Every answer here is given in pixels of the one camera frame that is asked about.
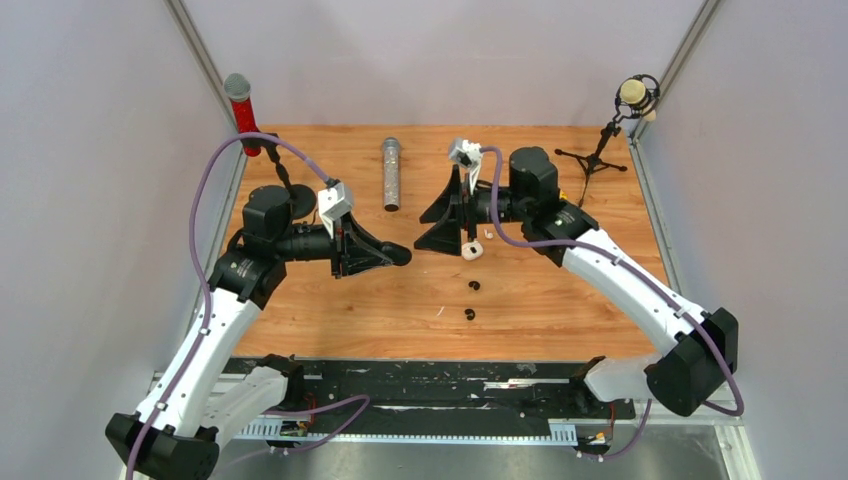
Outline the black earbud charging case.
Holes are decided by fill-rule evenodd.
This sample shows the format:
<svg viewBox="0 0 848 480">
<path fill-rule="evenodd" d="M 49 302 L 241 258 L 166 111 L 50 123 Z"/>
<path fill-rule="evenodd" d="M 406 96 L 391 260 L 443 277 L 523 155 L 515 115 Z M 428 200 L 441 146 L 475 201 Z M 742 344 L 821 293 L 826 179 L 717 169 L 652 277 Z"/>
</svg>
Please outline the black earbud charging case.
<svg viewBox="0 0 848 480">
<path fill-rule="evenodd" d="M 408 248 L 393 242 L 382 242 L 379 250 L 395 266 L 408 265 L 412 260 L 412 252 Z"/>
</svg>

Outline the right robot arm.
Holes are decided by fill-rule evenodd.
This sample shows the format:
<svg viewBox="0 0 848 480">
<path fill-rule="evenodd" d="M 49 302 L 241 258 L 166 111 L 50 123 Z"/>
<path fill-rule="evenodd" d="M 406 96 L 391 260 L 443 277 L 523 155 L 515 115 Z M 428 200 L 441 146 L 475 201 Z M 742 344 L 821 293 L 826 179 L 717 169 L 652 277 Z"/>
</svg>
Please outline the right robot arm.
<svg viewBox="0 0 848 480">
<path fill-rule="evenodd" d="M 657 401 L 688 417 L 705 406 L 740 416 L 745 403 L 733 374 L 739 324 L 725 308 L 709 311 L 659 281 L 617 245 L 606 230 L 562 194 L 558 171 L 544 149 L 522 147 L 504 158 L 495 146 L 459 139 L 449 149 L 448 184 L 421 215 L 429 225 L 419 250 L 481 256 L 481 224 L 505 243 L 532 249 L 582 278 L 623 312 L 655 351 L 624 360 L 587 362 L 571 403 L 596 417 L 611 402 Z"/>
</svg>

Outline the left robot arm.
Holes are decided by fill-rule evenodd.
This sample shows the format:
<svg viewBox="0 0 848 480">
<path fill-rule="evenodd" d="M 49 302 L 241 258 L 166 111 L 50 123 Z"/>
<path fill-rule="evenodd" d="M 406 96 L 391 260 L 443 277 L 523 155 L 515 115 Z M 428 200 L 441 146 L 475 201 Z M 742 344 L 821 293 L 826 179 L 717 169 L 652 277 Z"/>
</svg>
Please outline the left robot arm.
<svg viewBox="0 0 848 480">
<path fill-rule="evenodd" d="M 354 219 L 343 184 L 320 192 L 296 184 L 253 190 L 243 225 L 202 280 L 203 302 L 165 373 L 131 414 L 115 414 L 105 434 L 128 475 L 207 479 L 221 451 L 270 410 L 298 411 L 303 366 L 270 354 L 221 396 L 213 389 L 249 327 L 296 261 L 326 261 L 335 278 L 403 266 L 409 249 L 369 234 Z"/>
</svg>

